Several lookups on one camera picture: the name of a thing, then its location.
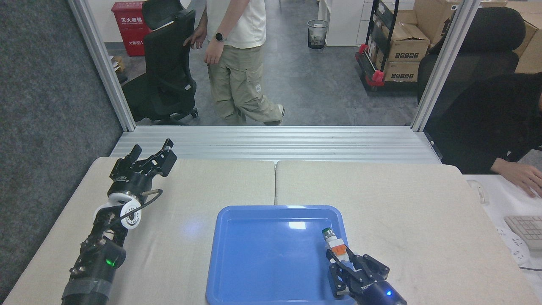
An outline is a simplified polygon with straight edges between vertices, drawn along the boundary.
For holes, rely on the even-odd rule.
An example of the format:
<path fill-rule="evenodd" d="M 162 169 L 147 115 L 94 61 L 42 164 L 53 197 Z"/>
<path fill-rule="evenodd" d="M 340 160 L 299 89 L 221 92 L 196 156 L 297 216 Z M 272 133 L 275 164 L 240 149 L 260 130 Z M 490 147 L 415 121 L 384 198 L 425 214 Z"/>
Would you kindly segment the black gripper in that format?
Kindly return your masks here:
<path fill-rule="evenodd" d="M 151 190 L 152 177 L 168 176 L 177 160 L 172 150 L 173 146 L 173 141 L 166 139 L 161 150 L 156 154 L 138 161 L 142 149 L 135 144 L 129 154 L 115 162 L 110 173 L 110 179 L 113 181 L 110 194 L 124 193 L 137 197 L 139 200 L 147 199 L 143 193 Z"/>
<path fill-rule="evenodd" d="M 330 262 L 329 280 L 333 297 L 345 295 L 359 305 L 407 305 L 407 301 L 387 281 L 390 269 L 371 255 L 354 254 L 347 250 L 345 263 L 331 250 L 326 251 Z"/>

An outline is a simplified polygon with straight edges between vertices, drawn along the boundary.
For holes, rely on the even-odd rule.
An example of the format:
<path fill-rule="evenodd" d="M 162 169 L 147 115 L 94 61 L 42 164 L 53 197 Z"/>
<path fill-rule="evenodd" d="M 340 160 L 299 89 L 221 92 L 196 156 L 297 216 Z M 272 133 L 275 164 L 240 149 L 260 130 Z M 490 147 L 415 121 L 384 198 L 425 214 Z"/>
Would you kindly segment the person's hand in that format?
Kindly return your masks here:
<path fill-rule="evenodd" d="M 501 175 L 529 197 L 542 196 L 542 172 L 534 166 L 496 158 L 490 171 Z"/>
<path fill-rule="evenodd" d="M 199 50 L 207 37 L 207 29 L 197 27 L 183 43 L 183 47 L 190 47 L 193 50 Z"/>
<path fill-rule="evenodd" d="M 211 40 L 205 51 L 206 64 L 218 64 L 224 50 L 224 41 Z"/>

